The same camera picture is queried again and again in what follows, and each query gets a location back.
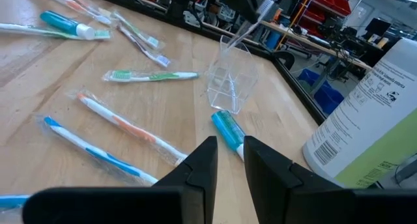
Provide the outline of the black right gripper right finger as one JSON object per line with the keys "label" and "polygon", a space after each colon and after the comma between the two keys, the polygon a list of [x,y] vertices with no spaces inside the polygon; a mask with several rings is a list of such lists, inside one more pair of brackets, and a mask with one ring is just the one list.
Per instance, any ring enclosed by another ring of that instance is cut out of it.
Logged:
{"label": "black right gripper right finger", "polygon": [[252,136],[244,165],[260,223],[416,224],[414,189],[342,188]]}

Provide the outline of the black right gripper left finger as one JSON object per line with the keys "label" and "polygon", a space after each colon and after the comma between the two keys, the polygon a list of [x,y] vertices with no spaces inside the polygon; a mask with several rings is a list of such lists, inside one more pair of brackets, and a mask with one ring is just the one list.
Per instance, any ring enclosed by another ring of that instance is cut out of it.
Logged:
{"label": "black right gripper left finger", "polygon": [[212,223],[218,142],[207,137],[151,187],[61,187],[23,206],[24,223]]}

